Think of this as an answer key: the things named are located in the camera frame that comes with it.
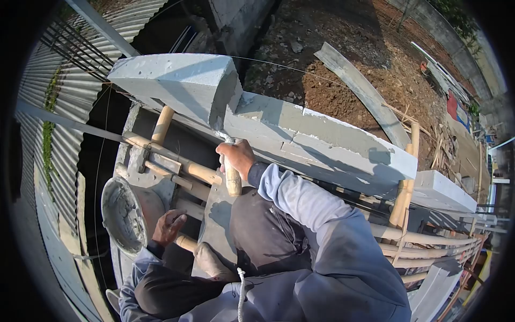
cuff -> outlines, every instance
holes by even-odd
[[[147,245],[148,251],[159,259],[163,259],[164,247],[159,245],[156,241],[150,240]]]
[[[254,188],[259,188],[261,177],[265,172],[266,168],[268,168],[268,164],[264,162],[255,161],[252,164],[247,175],[247,181],[251,186],[253,186]]]

gray sleeve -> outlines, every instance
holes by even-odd
[[[281,173],[276,164],[263,173],[258,192],[317,234],[314,272],[340,281],[358,278],[359,292],[409,310],[401,277],[383,256],[359,209],[291,171]]]
[[[161,320],[144,313],[134,295],[136,286],[147,273],[150,264],[163,265],[163,262],[144,247],[132,263],[131,275],[125,279],[123,286],[120,288],[118,304],[120,305],[122,322],[161,322]]]

vine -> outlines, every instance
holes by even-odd
[[[57,78],[59,73],[61,72],[61,68],[57,68],[55,73],[52,75],[50,79],[50,83],[48,84],[45,91],[45,100],[43,104],[43,109],[48,112],[54,112],[54,108],[57,102],[58,89]],[[54,132],[55,124],[49,121],[43,122],[43,171],[46,179],[46,188],[52,198],[52,201],[55,201],[54,198],[54,189],[52,189],[52,178],[50,174],[52,172],[57,174],[56,168],[52,163],[52,132]]]

light blue long-sleeve shirt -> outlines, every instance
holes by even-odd
[[[359,209],[276,164],[266,168],[258,193],[313,230],[319,250],[313,271],[246,278],[245,321],[409,321],[401,277]],[[150,263],[162,265],[143,248],[121,288],[122,322],[160,321],[143,313],[134,297]],[[240,283],[229,283],[218,297],[169,321],[236,321],[239,289]]]

white rope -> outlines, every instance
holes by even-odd
[[[243,301],[245,301],[245,271],[238,267],[237,269],[241,286],[239,288],[239,301],[238,301],[238,322],[243,322]]]

